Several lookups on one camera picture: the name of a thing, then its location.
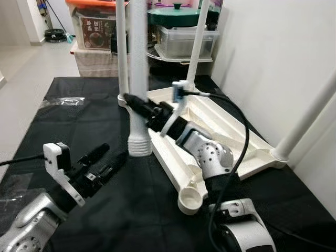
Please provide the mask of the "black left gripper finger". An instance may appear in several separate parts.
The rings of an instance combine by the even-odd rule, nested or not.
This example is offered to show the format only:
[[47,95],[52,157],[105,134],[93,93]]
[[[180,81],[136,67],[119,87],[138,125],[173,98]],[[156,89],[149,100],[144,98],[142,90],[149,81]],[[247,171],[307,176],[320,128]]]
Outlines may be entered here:
[[107,143],[103,143],[96,148],[94,148],[92,151],[89,151],[89,153],[84,154],[82,158],[79,159],[78,163],[82,167],[84,166],[92,166],[99,162],[104,155],[109,151],[110,145]]
[[95,183],[108,183],[121,170],[128,159],[128,151],[116,154],[93,172]]

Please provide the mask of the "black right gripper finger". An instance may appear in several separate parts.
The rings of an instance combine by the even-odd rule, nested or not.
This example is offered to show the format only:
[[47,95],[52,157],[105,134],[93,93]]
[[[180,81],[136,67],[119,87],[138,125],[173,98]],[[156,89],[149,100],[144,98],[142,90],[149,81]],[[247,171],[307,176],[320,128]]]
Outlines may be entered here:
[[148,119],[153,115],[154,107],[148,101],[129,93],[124,93],[122,97],[125,105],[143,118]]

